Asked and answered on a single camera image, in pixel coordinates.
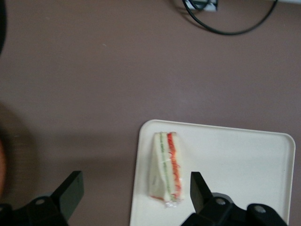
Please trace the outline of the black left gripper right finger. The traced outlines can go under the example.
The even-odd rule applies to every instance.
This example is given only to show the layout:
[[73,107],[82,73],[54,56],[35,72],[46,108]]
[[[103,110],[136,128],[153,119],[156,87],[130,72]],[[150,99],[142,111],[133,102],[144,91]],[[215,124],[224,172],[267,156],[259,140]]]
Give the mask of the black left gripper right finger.
[[212,193],[200,172],[190,174],[190,198],[195,212],[183,226],[286,226],[270,206],[251,203],[244,210],[229,196]]

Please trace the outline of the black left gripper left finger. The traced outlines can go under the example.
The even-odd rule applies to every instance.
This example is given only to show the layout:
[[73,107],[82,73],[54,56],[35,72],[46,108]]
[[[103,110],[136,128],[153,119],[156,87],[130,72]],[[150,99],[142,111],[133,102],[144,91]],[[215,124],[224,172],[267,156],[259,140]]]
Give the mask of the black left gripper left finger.
[[40,196],[19,209],[0,205],[2,226],[67,226],[84,195],[82,171],[73,171],[50,196]]

